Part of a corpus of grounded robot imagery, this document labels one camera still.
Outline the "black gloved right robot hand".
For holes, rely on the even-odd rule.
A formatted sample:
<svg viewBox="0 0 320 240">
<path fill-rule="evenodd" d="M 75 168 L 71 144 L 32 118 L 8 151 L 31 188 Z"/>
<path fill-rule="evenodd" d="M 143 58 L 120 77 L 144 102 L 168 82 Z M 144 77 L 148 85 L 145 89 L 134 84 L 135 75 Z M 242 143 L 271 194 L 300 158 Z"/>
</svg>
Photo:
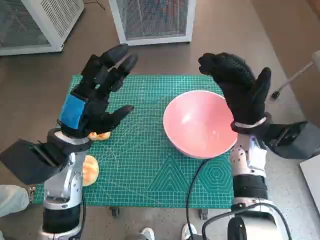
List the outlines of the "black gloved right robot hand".
<svg viewBox="0 0 320 240">
<path fill-rule="evenodd" d="M 205 53 L 199 59 L 199 71 L 211 76 L 220 87 L 234 121 L 254 125 L 265 117 L 265 101 L 271 86 L 270 68 L 255 77 L 241 57 L 226 52 Z"/>
</svg>

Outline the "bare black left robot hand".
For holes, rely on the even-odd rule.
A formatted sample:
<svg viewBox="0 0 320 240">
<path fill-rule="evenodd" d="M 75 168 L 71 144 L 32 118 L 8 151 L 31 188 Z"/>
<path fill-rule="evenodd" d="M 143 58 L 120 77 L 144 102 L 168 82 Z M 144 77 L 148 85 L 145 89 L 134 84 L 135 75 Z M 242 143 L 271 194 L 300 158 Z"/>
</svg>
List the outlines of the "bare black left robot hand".
<svg viewBox="0 0 320 240">
<path fill-rule="evenodd" d="M 90 133 L 111 132 L 134 110 L 133 105 L 125 105 L 107 112 L 110 94 L 123 86 L 138 61 L 136 54 L 128 52 L 127 44 L 119 44 L 100 56 L 90 56 L 80 74 L 82 79 L 67 95 L 57 121 L 64 135 L 85 138 Z"/>
</svg>

